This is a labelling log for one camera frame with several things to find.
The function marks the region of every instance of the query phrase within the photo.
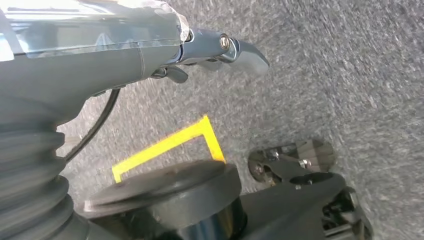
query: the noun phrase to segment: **floor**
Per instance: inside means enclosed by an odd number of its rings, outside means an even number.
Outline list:
[[[186,67],[175,84],[148,79],[122,90],[92,143],[63,172],[76,206],[114,182],[111,167],[208,115],[245,193],[252,149],[317,138],[359,194],[377,240],[424,239],[424,2],[420,0],[178,0],[192,26],[255,43],[271,63],[253,78]],[[107,95],[90,99],[61,131],[64,154]],[[195,138],[126,176],[210,158]]]

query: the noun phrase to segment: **yellow floor marking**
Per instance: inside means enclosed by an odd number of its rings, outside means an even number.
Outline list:
[[[121,175],[123,173],[128,172],[129,170],[177,147],[178,145],[202,135],[206,140],[206,144],[212,158],[217,161],[225,162],[223,151],[218,143],[217,136],[214,133],[209,117],[205,115],[197,123],[168,136],[162,141],[159,141],[158,143],[113,166],[113,177],[115,178],[115,181],[119,183],[122,181]]]

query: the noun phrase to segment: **chrome metal part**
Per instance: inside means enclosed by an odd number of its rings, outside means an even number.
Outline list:
[[[280,154],[276,149],[271,150],[271,155],[275,158],[276,161],[280,159]]]
[[[312,172],[328,172],[336,163],[331,145],[317,140],[296,142],[295,158],[308,161],[306,167]]]
[[[312,166],[312,163],[311,163],[311,161],[309,161],[307,159],[302,159],[302,160],[299,160],[299,165],[300,165],[301,168],[307,169],[307,168]]]
[[[216,59],[220,60],[223,63],[230,64],[234,63],[240,56],[240,44],[234,38],[229,39],[229,48],[228,51],[224,54],[218,56]]]
[[[254,167],[254,170],[255,170],[255,172],[256,173],[258,173],[258,174],[263,174],[264,173],[264,167],[262,167],[261,165],[256,165],[255,167]]]
[[[221,44],[221,48],[224,50],[228,50],[230,48],[230,38],[225,33],[221,35],[219,43]]]

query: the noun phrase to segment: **black cable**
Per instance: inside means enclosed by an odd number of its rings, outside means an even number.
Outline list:
[[[64,157],[66,163],[69,163],[72,159],[74,159],[75,156],[78,155],[81,150],[83,150],[87,146],[87,144],[89,144],[89,142],[94,138],[94,136],[106,122],[112,110],[114,109],[119,93],[120,89],[112,90],[109,96],[109,100],[107,100],[107,103],[104,106],[103,112],[100,114],[93,127],[87,132],[87,134],[81,139],[81,141],[76,146],[74,146],[71,151],[69,151]]]

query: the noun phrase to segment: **black cylinder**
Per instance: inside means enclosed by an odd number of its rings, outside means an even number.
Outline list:
[[[108,187],[84,215],[124,240],[229,240],[247,223],[240,191],[232,164],[181,163]]]

